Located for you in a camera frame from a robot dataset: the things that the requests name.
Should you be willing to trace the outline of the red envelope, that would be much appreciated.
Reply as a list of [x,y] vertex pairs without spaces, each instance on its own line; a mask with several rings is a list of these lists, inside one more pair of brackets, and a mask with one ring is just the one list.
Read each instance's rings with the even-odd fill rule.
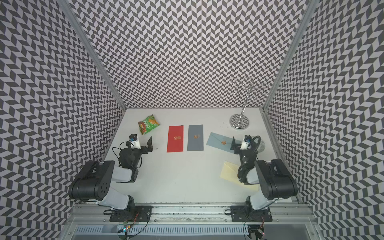
[[184,126],[169,126],[167,153],[184,150]]

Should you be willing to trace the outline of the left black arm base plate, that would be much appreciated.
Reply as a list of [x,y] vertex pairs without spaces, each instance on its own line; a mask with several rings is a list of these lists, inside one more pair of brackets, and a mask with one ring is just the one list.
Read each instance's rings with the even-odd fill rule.
[[123,223],[136,221],[136,223],[147,223],[151,219],[152,210],[153,206],[150,205],[136,206],[126,210],[112,210],[110,222]]

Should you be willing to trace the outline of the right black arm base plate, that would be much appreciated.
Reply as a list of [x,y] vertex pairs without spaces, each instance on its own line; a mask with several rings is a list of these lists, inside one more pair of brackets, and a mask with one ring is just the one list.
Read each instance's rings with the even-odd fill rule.
[[273,221],[270,208],[262,210],[253,210],[246,206],[231,206],[232,222],[257,222],[257,223],[270,223]]

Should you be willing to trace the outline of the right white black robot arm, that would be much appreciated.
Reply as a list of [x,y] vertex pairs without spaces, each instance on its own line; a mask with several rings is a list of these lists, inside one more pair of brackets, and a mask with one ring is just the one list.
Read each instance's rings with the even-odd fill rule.
[[231,150],[241,161],[237,170],[239,182],[260,187],[258,192],[247,197],[246,210],[249,212],[267,209],[279,200],[298,194],[297,182],[282,160],[259,160],[261,142],[260,136],[245,135],[242,143],[238,144],[235,139],[231,143]]

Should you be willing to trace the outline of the cream yellow envelope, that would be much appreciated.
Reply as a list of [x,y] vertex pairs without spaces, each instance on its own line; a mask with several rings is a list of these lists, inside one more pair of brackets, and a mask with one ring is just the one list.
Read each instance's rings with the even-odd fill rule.
[[229,181],[238,187],[242,187],[243,189],[247,189],[250,191],[257,192],[259,190],[259,185],[245,185],[244,183],[241,183],[238,179],[238,169],[239,165],[230,163],[230,162],[224,162],[220,178]]

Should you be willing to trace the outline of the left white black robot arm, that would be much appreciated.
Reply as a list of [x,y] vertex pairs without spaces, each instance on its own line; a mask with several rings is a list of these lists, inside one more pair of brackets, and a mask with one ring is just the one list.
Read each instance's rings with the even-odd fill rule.
[[143,163],[142,156],[153,151],[153,138],[150,137],[147,144],[141,146],[137,135],[131,134],[125,144],[126,147],[119,147],[120,152],[115,155],[118,162],[86,162],[69,187],[70,199],[95,202],[112,211],[133,211],[136,208],[134,198],[114,189],[111,182],[136,181]]

